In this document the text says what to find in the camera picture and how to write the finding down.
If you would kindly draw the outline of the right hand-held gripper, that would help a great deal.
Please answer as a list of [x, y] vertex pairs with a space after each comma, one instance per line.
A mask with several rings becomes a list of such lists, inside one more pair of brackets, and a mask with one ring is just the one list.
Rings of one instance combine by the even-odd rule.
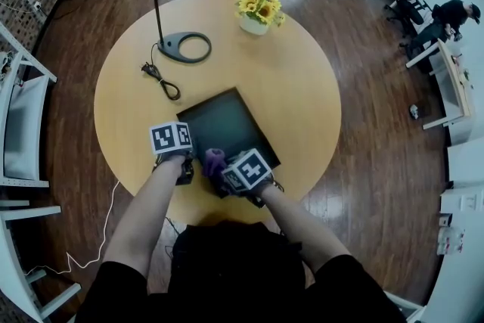
[[228, 195], [245, 197], [251, 204], [263, 208], [265, 202], [256, 195], [268, 185], [284, 191], [275, 180], [271, 167], [266, 163], [257, 149], [243, 151], [225, 169], [219, 173], [221, 190]]

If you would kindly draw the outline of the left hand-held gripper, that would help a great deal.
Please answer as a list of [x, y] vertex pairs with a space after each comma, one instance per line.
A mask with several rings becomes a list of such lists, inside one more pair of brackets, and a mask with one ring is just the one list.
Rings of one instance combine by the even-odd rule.
[[181, 166], [181, 175], [178, 177], [176, 185], [189, 185], [194, 177], [192, 166], [194, 145], [188, 124], [168, 122], [152, 126], [150, 128], [150, 142], [156, 157], [153, 170], [172, 156], [184, 156], [185, 161]]

